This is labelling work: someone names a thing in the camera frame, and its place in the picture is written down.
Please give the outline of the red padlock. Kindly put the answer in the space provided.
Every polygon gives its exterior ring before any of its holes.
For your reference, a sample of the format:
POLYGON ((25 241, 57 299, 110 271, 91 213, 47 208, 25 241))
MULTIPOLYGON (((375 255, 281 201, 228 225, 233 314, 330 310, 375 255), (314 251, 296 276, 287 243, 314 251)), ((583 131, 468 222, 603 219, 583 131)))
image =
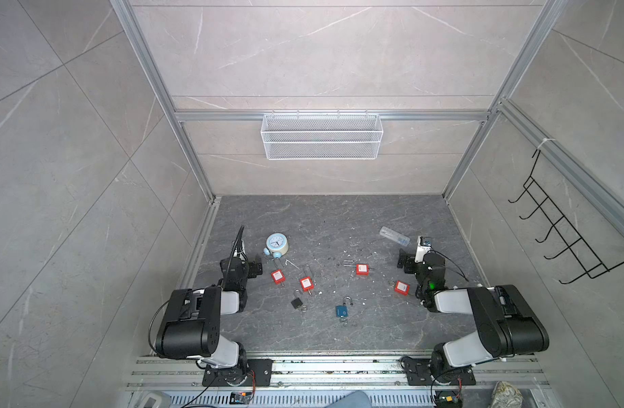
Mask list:
POLYGON ((286 281, 286 277, 283 272, 283 264, 281 260, 277 258, 273 259, 272 263, 273 270, 271 272, 271 278, 276 285, 282 286, 286 281))
POLYGON ((309 265, 304 265, 302 268, 302 275, 299 279, 300 286, 303 292, 312 295, 315 288, 312 270, 309 265))
POLYGON ((343 262, 343 266, 352 268, 357 276, 369 275, 369 266, 366 263, 358 263, 352 259, 346 259, 343 262))
POLYGON ((394 284, 394 290, 398 294, 401 294, 403 296, 408 296, 410 292, 410 285, 405 282, 402 282, 401 280, 397 280, 394 284))

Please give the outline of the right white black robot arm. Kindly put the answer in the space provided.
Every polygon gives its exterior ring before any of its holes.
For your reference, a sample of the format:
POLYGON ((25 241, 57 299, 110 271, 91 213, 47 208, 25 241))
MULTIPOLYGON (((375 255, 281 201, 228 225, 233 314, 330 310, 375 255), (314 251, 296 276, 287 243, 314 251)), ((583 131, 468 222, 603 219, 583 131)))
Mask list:
POLYGON ((427 360, 400 359, 409 384, 474 383, 472 367, 548 349, 548 331, 514 285, 449 288, 446 258, 434 250, 421 260, 401 249, 397 267, 417 279, 415 297, 434 314, 472 316, 475 331, 437 344, 427 360))

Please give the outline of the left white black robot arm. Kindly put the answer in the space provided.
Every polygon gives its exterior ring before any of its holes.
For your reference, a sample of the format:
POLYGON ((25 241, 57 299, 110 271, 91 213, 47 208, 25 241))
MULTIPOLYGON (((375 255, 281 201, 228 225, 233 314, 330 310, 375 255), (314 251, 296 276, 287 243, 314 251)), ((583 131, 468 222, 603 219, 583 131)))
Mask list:
POLYGON ((156 314, 162 320, 156 334, 147 334, 153 353, 169 360, 194 360, 205 370, 205 384, 212 376, 230 386, 247 379, 256 382, 247 352, 241 343, 221 335, 221 317, 239 314, 247 305, 247 282, 263 274, 259 257, 234 256, 220 262, 222 279, 200 289, 178 289, 156 314))

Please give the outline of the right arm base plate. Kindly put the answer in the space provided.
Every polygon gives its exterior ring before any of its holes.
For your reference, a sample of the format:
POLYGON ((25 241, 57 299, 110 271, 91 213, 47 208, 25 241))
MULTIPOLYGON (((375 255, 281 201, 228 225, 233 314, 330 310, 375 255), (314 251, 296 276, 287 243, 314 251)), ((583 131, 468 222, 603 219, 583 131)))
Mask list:
POLYGON ((476 384, 470 367, 443 367, 439 362, 429 358, 400 358, 403 370, 410 386, 473 386, 476 384))

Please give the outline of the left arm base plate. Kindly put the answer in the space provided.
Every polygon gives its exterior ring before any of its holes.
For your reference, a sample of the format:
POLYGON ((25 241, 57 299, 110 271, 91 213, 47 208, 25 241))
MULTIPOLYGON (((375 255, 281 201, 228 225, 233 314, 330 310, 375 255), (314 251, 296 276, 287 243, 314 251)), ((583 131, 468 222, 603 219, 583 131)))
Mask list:
POLYGON ((273 360, 249 359, 232 368, 217 369, 207 365, 203 387, 268 387, 271 384, 273 360))

